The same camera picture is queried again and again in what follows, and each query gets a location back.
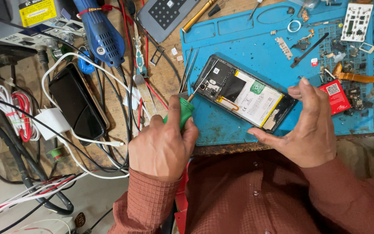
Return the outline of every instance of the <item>qr code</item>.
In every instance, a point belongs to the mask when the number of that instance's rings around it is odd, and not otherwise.
[[[340,92],[339,86],[337,84],[330,85],[329,87],[327,87],[327,92],[330,96],[335,93],[338,93]]]

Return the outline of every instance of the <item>green screwdriver handle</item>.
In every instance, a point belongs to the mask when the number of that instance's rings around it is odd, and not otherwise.
[[[194,111],[194,106],[189,103],[184,98],[180,98],[180,105],[181,105],[181,116],[180,116],[180,130],[183,129],[184,125],[186,124],[187,120],[191,117]],[[165,116],[163,122],[166,123],[168,120],[168,115]]]

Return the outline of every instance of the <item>blue heat gun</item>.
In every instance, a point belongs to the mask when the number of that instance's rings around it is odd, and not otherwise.
[[[96,0],[73,0],[79,12],[100,8]],[[81,14],[87,40],[93,54],[109,67],[120,67],[125,61],[125,42],[101,10]]]

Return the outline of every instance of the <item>disassembled smartphone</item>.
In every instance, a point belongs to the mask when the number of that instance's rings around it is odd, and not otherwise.
[[[49,83],[49,90],[78,136],[97,140],[105,134],[109,121],[76,64],[70,62],[61,69]]]
[[[272,133],[297,102],[241,68],[212,55],[194,90],[210,102],[265,132]]]

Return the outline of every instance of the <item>blue silicone repair mat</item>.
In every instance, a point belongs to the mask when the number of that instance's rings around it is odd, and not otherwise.
[[[293,15],[287,13],[289,7],[294,8],[295,13]],[[337,50],[331,48],[331,40],[336,37],[340,39],[342,30],[339,23],[318,26],[308,26],[308,24],[335,20],[341,20],[342,22],[347,10],[347,1],[343,1],[341,6],[325,6],[324,2],[319,2],[319,5],[310,11],[310,19],[303,23],[301,29],[295,33],[290,33],[287,27],[291,20],[299,19],[302,22],[302,19],[296,17],[299,9],[299,5],[286,1],[258,8],[253,15],[253,20],[250,21],[247,21],[250,11],[246,11],[195,24],[187,34],[180,31],[184,57],[187,58],[190,48],[193,48],[193,54],[190,58],[192,60],[193,55],[198,50],[189,76],[189,93],[192,93],[192,84],[197,80],[203,66],[212,54],[220,56],[283,90],[298,84],[298,76],[307,77],[312,85],[319,87],[321,85],[320,66],[323,65],[331,70],[335,66],[333,58],[320,57],[320,54],[324,51],[337,54]],[[288,47],[291,48],[299,39],[310,34],[309,29],[314,29],[315,33],[314,37],[309,40],[311,45],[314,45],[324,33],[328,32],[330,35],[311,51],[297,67],[292,69],[290,66],[294,57],[300,57],[304,52],[293,48],[291,49],[293,57],[288,60],[275,38],[282,37]],[[372,44],[373,29],[374,9],[365,40],[369,44]],[[343,44],[353,45],[357,48],[361,45],[359,42],[343,42]],[[374,75],[374,52],[368,54],[360,51],[357,57],[349,58],[349,49],[351,48],[347,46],[347,56],[344,61],[352,62],[356,73]],[[312,58],[318,58],[319,65],[317,67],[311,66]],[[361,70],[359,66],[362,63],[366,63],[366,68]],[[345,81],[342,86],[360,87],[362,98],[366,101],[366,95],[371,91],[374,84]],[[194,123],[200,130],[196,145],[257,141],[253,136],[246,133],[246,130],[251,127],[250,124],[210,103],[203,97],[196,95],[192,104],[196,108],[193,112]],[[302,103],[299,102],[274,134],[283,136],[291,131],[298,121],[301,109]],[[344,115],[341,112],[333,115],[332,118],[336,135],[374,132],[374,105],[373,108],[356,111],[353,116]]]

